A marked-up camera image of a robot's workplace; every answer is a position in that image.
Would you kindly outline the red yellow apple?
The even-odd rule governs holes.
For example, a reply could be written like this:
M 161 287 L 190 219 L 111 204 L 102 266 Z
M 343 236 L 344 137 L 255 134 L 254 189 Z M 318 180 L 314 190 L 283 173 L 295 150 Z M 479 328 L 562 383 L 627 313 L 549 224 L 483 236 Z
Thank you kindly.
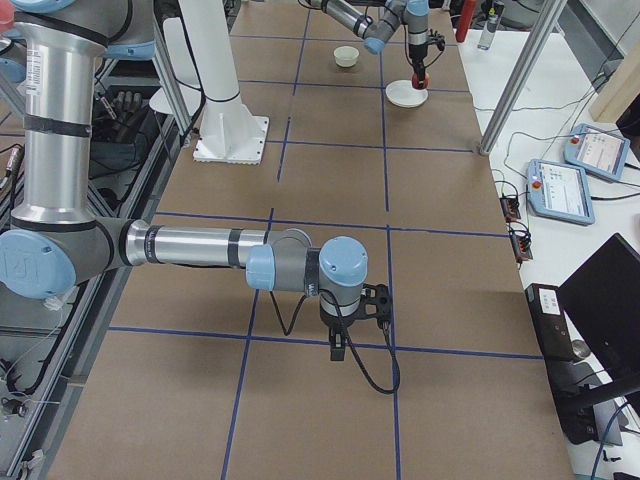
M 414 73 L 411 78 L 411 86 L 414 90 L 422 91 L 428 88 L 430 76 L 428 73 Z

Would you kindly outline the white round plate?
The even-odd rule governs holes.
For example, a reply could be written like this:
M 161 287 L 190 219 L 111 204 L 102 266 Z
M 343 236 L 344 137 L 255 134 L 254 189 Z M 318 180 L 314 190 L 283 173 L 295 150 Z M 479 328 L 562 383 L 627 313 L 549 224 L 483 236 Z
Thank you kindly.
M 410 80 L 395 80 L 385 87 L 387 100 L 401 108 L 417 108 L 423 105 L 429 96 L 427 89 L 415 89 Z

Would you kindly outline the small white bowl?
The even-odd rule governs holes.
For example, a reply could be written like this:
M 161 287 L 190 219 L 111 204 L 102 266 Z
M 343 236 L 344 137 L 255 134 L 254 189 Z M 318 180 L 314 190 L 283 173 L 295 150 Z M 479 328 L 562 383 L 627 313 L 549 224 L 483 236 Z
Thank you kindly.
M 340 68 L 352 68 L 359 60 L 360 52 L 353 46 L 339 46 L 334 49 L 333 57 L 335 64 Z

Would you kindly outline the clear water bottle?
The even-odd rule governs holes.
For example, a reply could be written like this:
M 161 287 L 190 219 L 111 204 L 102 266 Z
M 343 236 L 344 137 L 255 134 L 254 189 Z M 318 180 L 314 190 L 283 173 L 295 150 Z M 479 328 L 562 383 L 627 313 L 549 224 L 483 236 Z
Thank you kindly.
M 486 15 L 485 24 L 478 41 L 477 47 L 480 50 L 488 50 L 491 47 L 494 36 L 501 22 L 504 11 L 503 1 L 492 1 Z

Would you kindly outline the upper orange black connector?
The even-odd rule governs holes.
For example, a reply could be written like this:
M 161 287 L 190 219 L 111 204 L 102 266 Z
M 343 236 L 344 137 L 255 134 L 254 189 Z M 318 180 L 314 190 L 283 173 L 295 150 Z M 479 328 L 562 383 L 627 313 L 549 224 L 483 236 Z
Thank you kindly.
M 496 180 L 496 184 L 500 185 L 499 202 L 506 222 L 521 219 L 520 213 L 520 194 L 517 188 L 506 180 Z M 513 192 L 505 193 L 504 187 L 509 186 Z

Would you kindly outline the orange black connector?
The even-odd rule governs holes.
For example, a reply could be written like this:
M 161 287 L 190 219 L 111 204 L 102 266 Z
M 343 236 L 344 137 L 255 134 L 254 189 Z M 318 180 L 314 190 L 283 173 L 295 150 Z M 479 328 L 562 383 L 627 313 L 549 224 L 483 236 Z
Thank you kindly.
M 529 228 L 522 222 L 514 221 L 507 224 L 507 230 L 516 263 L 521 265 L 532 260 L 532 237 Z
M 496 180 L 496 184 L 500 185 L 499 202 L 506 222 L 521 219 L 520 213 L 520 194 L 517 188 L 506 180 Z M 505 193 L 504 187 L 509 186 L 513 192 Z

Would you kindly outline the near blue teach pendant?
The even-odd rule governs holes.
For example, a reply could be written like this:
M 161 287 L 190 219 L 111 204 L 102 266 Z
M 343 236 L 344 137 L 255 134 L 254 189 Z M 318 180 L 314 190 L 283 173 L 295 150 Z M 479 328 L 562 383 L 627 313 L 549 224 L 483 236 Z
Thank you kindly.
M 595 213 L 583 168 L 532 159 L 527 166 L 527 201 L 544 218 L 588 226 Z

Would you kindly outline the blue teach pendant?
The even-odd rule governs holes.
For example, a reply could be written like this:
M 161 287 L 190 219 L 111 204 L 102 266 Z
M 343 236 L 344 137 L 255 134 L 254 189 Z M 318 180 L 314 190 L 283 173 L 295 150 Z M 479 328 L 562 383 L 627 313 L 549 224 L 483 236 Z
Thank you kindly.
M 564 146 L 564 160 L 609 182 L 621 179 L 630 141 L 622 135 L 581 123 Z
M 527 201 L 544 218 L 588 226 L 595 213 L 583 168 L 532 159 L 527 166 Z

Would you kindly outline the far blue teach pendant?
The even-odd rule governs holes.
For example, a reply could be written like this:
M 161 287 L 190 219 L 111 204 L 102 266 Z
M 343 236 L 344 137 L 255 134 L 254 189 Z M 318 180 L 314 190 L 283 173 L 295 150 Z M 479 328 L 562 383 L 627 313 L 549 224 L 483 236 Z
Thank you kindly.
M 564 160 L 609 182 L 621 179 L 630 141 L 622 135 L 581 123 L 564 146 Z

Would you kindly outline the lower orange black connector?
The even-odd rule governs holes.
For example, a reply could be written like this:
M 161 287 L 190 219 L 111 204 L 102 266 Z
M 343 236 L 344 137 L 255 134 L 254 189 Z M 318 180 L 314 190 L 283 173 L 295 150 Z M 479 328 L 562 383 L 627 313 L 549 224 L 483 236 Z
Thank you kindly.
M 507 230 L 516 263 L 521 265 L 532 260 L 532 237 L 529 228 L 522 222 L 514 221 L 507 224 Z

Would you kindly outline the wooden board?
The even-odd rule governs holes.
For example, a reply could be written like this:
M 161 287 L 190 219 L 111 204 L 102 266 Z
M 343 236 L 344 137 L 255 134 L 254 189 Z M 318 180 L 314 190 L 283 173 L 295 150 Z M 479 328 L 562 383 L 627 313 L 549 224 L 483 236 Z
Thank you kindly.
M 636 43 L 589 107 L 594 121 L 615 123 L 639 95 L 639 64 L 640 46 Z

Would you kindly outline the black control box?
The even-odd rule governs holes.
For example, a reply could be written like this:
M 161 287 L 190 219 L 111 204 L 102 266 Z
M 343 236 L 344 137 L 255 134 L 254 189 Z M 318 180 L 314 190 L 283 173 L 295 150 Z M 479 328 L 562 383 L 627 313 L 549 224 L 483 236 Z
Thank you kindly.
M 583 340 L 571 338 L 558 291 L 554 285 L 531 283 L 525 296 L 544 359 L 577 363 L 591 350 Z

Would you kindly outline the black laptop computer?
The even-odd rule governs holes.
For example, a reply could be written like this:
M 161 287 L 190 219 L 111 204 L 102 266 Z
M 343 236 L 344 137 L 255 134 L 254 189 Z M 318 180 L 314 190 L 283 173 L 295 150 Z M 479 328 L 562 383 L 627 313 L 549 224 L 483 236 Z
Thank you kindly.
M 577 445 L 602 438 L 614 399 L 639 407 L 639 253 L 613 234 L 563 282 L 558 297 L 611 378 L 601 385 L 593 377 L 580 382 L 571 362 L 546 362 L 561 429 Z

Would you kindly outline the aluminium frame post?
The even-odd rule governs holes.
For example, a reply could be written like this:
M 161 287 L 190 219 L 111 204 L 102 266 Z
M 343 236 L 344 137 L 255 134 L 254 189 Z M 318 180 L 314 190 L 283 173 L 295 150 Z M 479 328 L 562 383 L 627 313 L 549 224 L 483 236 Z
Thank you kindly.
M 479 143 L 480 155 L 488 156 L 491 153 L 566 4 L 567 0 L 548 0 L 544 3 Z

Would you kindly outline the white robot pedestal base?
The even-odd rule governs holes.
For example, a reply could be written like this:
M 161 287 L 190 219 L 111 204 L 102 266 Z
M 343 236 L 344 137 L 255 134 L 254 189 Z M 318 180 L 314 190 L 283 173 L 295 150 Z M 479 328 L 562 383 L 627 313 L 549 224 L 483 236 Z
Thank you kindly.
M 269 119 L 253 115 L 241 98 L 223 3 L 179 5 L 206 100 L 194 159 L 256 165 L 262 160 Z

